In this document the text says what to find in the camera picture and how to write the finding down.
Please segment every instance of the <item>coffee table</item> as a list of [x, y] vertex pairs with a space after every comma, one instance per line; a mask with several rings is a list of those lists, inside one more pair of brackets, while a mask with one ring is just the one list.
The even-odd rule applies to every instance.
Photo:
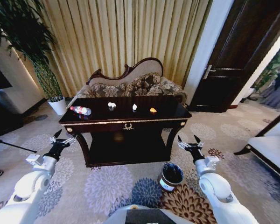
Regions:
[[[108, 102], [116, 104], [113, 111]], [[86, 167], [169, 161], [174, 137], [191, 117], [173, 96], [78, 98], [76, 105], [91, 108], [91, 115], [68, 110], [59, 123], [77, 137]], [[172, 128], [166, 144], [163, 128]], [[90, 148], [81, 133], [91, 133]]]

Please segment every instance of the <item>table drawer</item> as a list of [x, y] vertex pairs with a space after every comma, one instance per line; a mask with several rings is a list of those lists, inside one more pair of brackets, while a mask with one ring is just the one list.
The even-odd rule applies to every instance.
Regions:
[[100, 124], [68, 124], [64, 125], [69, 133], [87, 133], [87, 132], [114, 132], [131, 131], [150, 128], [172, 128], [183, 127], [187, 120], [163, 120], [163, 121], [127, 121], [127, 122], [104, 122]]

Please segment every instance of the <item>dark wooden door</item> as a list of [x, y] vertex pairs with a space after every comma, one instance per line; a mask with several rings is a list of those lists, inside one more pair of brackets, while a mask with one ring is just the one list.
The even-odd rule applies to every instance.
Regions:
[[225, 112], [280, 35], [280, 0], [235, 0], [190, 110]]

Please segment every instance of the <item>orange object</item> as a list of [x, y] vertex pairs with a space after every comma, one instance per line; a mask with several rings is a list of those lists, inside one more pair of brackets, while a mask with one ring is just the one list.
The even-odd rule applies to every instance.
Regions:
[[157, 113], [157, 110], [152, 107], [152, 108], [150, 108], [150, 112], [151, 113]]

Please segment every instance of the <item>carpet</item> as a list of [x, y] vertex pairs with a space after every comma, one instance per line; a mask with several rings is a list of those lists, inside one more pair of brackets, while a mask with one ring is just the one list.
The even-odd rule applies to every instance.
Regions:
[[[280, 224], [280, 177], [252, 153], [235, 156], [250, 137], [255, 136], [278, 112], [250, 100], [225, 113], [194, 112], [178, 133], [183, 141], [195, 142], [194, 134], [205, 141], [203, 153], [221, 160], [218, 172], [231, 184], [238, 200], [262, 224]], [[49, 151], [49, 137], [62, 127], [58, 116], [45, 103], [24, 127], [0, 136], [38, 154]], [[169, 135], [164, 129], [164, 140]], [[88, 143], [91, 135], [83, 134]], [[63, 130], [60, 138], [67, 138]], [[25, 162], [29, 152], [0, 144], [0, 208], [13, 192], [16, 182], [31, 170]], [[157, 176], [163, 162], [86, 168], [78, 143], [66, 148], [56, 165], [49, 189], [42, 197], [36, 224], [100, 224], [118, 208], [132, 203], [165, 208], [194, 223], [216, 223], [211, 206], [198, 186], [190, 153], [173, 143], [171, 161], [179, 165], [185, 178], [175, 192], [162, 192]]]

